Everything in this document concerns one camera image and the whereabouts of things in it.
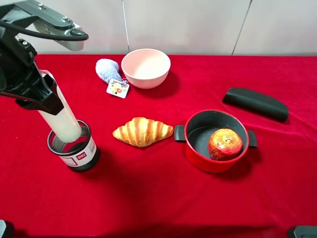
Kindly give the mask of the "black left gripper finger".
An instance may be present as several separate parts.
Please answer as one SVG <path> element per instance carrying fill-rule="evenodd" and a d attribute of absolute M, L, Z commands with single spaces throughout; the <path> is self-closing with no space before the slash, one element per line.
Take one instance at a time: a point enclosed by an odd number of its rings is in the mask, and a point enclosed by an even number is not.
<path fill-rule="evenodd" d="M 49 92 L 41 102 L 40 111 L 56 116 L 64 109 L 64 105 L 57 94 L 57 83 L 49 74 L 46 74 L 43 79 Z"/>

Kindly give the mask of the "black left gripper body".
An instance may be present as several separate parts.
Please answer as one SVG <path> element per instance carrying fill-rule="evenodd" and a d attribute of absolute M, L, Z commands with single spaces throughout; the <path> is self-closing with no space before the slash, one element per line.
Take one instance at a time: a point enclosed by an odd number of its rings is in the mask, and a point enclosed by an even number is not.
<path fill-rule="evenodd" d="M 23 45 L 16 41 L 27 53 L 24 64 L 14 53 L 0 42 L 0 94 L 14 98 L 18 106 L 26 110 L 40 111 L 41 102 L 49 92 L 43 77 L 48 73 L 40 73 L 35 63 L 35 50 L 31 45 Z"/>

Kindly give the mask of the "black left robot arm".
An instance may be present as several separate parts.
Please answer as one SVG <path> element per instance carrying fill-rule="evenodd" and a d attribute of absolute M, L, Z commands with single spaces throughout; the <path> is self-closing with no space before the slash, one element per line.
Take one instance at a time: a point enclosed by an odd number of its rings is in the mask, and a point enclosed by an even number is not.
<path fill-rule="evenodd" d="M 36 62 L 37 51 L 24 39 L 17 39 L 18 26 L 25 29 L 38 18 L 22 10 L 16 3 L 0 7 L 0 94 L 16 99 L 27 110 L 57 115 L 64 105 L 51 76 L 42 76 Z"/>

